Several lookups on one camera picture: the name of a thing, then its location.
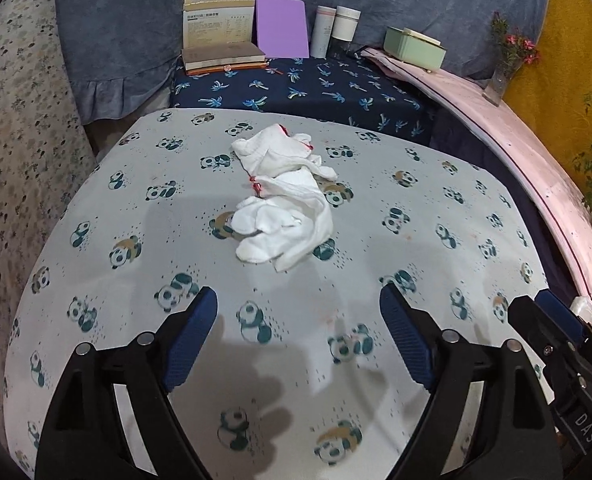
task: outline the panda print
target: panda print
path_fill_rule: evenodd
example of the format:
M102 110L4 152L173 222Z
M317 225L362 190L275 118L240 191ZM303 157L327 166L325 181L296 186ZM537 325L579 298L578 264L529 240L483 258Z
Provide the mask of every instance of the panda print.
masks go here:
M193 124L194 126L198 126L199 124L208 123L209 121L213 121L214 119L215 117L212 113L200 114L196 115L196 117L191 119L191 124Z
M442 224L436 225L436 234L441 239L442 244L448 249L455 249L458 247L458 242L454 238L453 234Z
M38 294L41 289L50 284L50 268L41 267L32 276L32 292Z
M443 187L442 190L447 198L455 200L459 204L464 203L464 199L462 198L462 194L460 193L460 191L455 191L450 187Z
M449 299L451 300L451 312L460 320L472 319L471 312L464 299L462 290L458 287L454 288L449 293Z
M149 186L145 200L157 200L159 198L169 198L176 192L176 181L170 180L163 186Z
M207 170L218 170L220 168L228 168L231 166L231 157L225 153L216 156L203 156L201 158L201 168Z
M166 123L169 121L169 118L172 116L172 112L162 112L159 117L156 119L159 123Z
M354 155L354 151L349 146L327 147L326 150L330 158L351 158Z
M520 266L520 275L522 277L522 280L525 283L531 283L531 279L533 278L534 271L531 269L531 267L529 266L529 264L527 262L523 263Z
M156 145L157 148L162 148L167 150L168 152L179 152L180 148L183 145L183 139L176 139L172 137L171 139L160 139Z
M392 177L402 187L412 187L418 182L418 179L408 171L396 171Z
M482 193L483 195L486 195L487 194L487 186L485 186L479 180L476 180L476 189L479 190L480 193Z
M76 230L71 234L70 243L72 247L83 248L86 245L87 235L91 229L91 222L85 221L78 224Z
M29 459L27 458L27 455L25 453L23 453L20 450L17 450L15 452L16 455L16 462L18 463L18 465L20 466L20 469L22 469L23 471L25 471L26 473L29 473L30 471L33 472L34 470L31 468L31 466L29 465Z
M482 256L484 256L484 259L486 260L491 260L498 256L498 249L496 249L496 246L489 238L487 238L485 243L479 245L478 249L480 249Z
M350 202L353 198L352 190L342 182L323 183L322 192L332 207L341 206L345 202Z
M358 355L369 355L374 348L374 339L363 323L351 330L349 334L340 334L327 339L333 364L347 363Z
M497 292L492 300L493 315L501 323L505 323L507 320L507 310L509 309L509 302L505 298L504 294Z
M518 238L520 239L520 241L522 242L522 244L525 247L529 247L529 244L527 243L527 238L525 237L524 233L520 229L518 229L516 231L516 234L518 235Z
M117 171L111 177L109 177L109 189L121 189L125 185L125 174L122 171Z
M238 309L236 319L245 341L261 345L271 341L271 327L265 321L265 313L253 301L247 301Z
M12 333L9 342L11 343L18 336L20 336L20 321L15 317L14 322L12 323Z
M498 197L500 198L500 201L505 204L509 209L511 209L511 203L509 203L509 200L507 200L503 195L498 195Z
M393 283L403 294L407 294L407 292L415 293L417 291L413 276L406 270L400 269L393 276L383 276L382 278L378 278L378 281L382 286Z
M32 380L34 381L34 383L42 388L45 385L45 370L42 367L42 359L41 359L41 355L37 352L34 351L34 353L31 355L31 357L29 358L29 364L31 366L31 374L32 374Z
M95 307L90 308L87 298L81 300L77 296L74 296L67 310L67 317L76 323L83 333L87 333L93 329L97 316L98 311Z
M314 454L328 466L336 465L356 451L362 442L362 433L349 420L341 420L336 428L324 432L316 440Z
M321 243L312 251L312 254L323 262L329 260L334 253L335 240L333 238L328 238L326 242Z
M227 449L244 451L249 446L249 419L241 408L230 408L220 413L218 440Z
M38 449L38 444L41 439L41 433L38 431L38 426L36 426L35 422L31 420L27 421L27 434L29 436L29 440L34 444L34 447Z
M169 285L164 285L156 294L154 299L164 313L169 314L173 308L177 307L181 301L190 303L189 297L198 294L201 288L195 283L189 274L179 272L176 274Z
M367 140L372 144L380 142L380 137L374 132L356 132L360 140Z
M408 224L410 221L409 215L403 213L402 209L392 207L389 209L389 214L383 219L382 224L394 235L397 235L400 234L403 224Z
M225 133L229 136L236 137L237 135L249 130L253 130L253 126L251 126L249 123L238 123L232 128L227 128Z
M489 223L496 229L503 227L502 220L498 215L496 215L496 213L489 215L487 220L489 220Z
M418 156L418 152L416 152L413 148L405 148L407 155L409 155L414 161L420 162L420 157Z
M456 173L458 173L458 168L455 167L451 162L449 162L448 160L445 160L445 162L442 163L442 169L447 171L448 174L450 175L455 175Z
M132 134L129 134L126 137L122 137L122 139L118 141L118 145L124 146L125 144L128 144L130 142L134 142L134 140L138 140L138 139L140 139L140 134L138 132L134 132Z
M114 245L112 252L109 253L109 261L112 269L124 266L127 262L132 262L140 256L142 244L138 241L136 235L120 240Z
M240 241L246 238L245 235L236 233L231 228L231 219L234 216L235 211L225 211L219 214L216 218L209 220L209 231L211 235L218 238L218 240L226 240L227 238L234 238L234 240Z

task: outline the metal bolt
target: metal bolt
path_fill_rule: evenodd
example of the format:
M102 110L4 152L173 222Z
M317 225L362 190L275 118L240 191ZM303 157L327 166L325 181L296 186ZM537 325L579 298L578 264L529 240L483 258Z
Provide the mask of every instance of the metal bolt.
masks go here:
M451 330L450 328L448 328L447 330L442 331L442 338L447 343L457 343L460 339L460 334L455 330Z
M154 335L151 332L143 332L142 334L138 335L136 341L140 346L147 346L153 343Z
M520 341L517 341L515 339L507 339L506 344L507 348L512 352L520 352L522 350L522 345L520 344Z
M85 355L92 349L92 346L89 343L81 343L76 347L76 353L78 355Z

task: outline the label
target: label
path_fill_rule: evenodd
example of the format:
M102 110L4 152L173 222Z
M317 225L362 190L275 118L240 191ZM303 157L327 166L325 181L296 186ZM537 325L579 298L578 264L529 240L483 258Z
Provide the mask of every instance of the label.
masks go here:
M183 48L252 40L253 7L183 11Z
M586 450L592 448L592 418L583 406L579 406L564 418L573 434Z

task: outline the light green box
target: light green box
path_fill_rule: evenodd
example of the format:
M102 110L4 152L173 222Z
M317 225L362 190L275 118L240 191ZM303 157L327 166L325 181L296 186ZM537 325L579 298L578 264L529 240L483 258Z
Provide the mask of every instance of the light green box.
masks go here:
M383 48L390 56L425 70L439 70L447 50L440 42L408 28L388 27Z

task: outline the pink blanket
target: pink blanket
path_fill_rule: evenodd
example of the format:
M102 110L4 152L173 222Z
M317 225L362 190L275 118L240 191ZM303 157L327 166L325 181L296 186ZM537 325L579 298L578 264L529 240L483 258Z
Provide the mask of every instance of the pink blanket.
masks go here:
M592 225L582 194L538 137L504 102L496 108L480 87L444 70L425 70L365 49L388 76L408 81L456 115L512 171L540 210L578 291L592 299Z

